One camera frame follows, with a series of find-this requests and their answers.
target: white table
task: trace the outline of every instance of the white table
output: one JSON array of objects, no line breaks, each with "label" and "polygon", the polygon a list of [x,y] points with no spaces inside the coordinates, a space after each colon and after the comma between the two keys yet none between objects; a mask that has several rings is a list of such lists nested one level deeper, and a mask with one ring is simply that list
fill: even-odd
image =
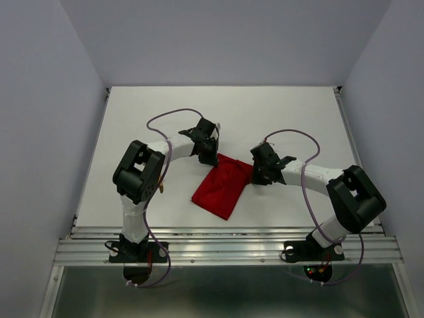
[{"label": "white table", "polygon": [[[277,129],[293,128],[313,135],[321,144],[314,164],[347,168],[354,164],[343,120],[332,87],[113,87],[78,211],[77,227],[120,227],[121,201],[112,175],[129,143],[160,140],[146,122],[172,109],[191,107],[221,124],[219,152],[252,163],[250,149]],[[168,136],[194,127],[195,113],[177,113],[153,126]],[[304,136],[284,133],[269,140],[280,157],[304,160],[315,145]],[[274,184],[245,187],[228,221],[191,202],[191,196],[211,167],[197,157],[172,162],[164,193],[148,210],[153,227],[310,227],[301,189]],[[334,212],[329,199],[309,192],[319,221]]]}]

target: glass panel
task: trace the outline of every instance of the glass panel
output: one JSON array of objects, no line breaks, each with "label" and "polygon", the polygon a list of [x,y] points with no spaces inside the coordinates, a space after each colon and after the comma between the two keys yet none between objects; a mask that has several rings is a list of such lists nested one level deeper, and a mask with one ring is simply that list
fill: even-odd
[{"label": "glass panel", "polygon": [[[354,266],[333,268],[336,280]],[[158,287],[135,289],[119,267],[66,268],[53,317],[407,317],[391,265],[363,265],[325,287],[288,270],[304,275],[301,266],[182,267]]]}]

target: red cloth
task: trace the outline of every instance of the red cloth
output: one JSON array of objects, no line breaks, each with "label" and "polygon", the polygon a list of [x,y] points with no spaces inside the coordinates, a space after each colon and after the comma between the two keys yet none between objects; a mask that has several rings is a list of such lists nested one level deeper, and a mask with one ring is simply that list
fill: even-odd
[{"label": "red cloth", "polygon": [[191,197],[198,206],[228,220],[244,187],[251,182],[253,166],[218,154],[219,165],[208,173]]}]

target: gray wall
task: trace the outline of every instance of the gray wall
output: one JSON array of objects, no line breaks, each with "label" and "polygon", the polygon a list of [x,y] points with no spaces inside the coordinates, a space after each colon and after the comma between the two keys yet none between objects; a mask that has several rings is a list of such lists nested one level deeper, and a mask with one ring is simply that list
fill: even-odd
[{"label": "gray wall", "polygon": [[61,0],[107,85],[342,85],[389,0]]},{"label": "gray wall", "polygon": [[397,236],[422,309],[423,31],[424,1],[395,0],[342,94],[364,166],[388,202],[385,228]]},{"label": "gray wall", "polygon": [[0,317],[38,317],[105,90],[57,0],[0,10]]}]

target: folded red cloth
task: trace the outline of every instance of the folded red cloth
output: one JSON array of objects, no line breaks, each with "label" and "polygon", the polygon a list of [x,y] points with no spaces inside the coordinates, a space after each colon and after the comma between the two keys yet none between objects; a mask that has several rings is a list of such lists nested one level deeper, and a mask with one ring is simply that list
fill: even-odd
[{"label": "folded red cloth", "polygon": [[218,161],[218,166],[208,173],[191,200],[228,220],[244,187],[251,182],[253,166],[223,154],[218,154]]}]

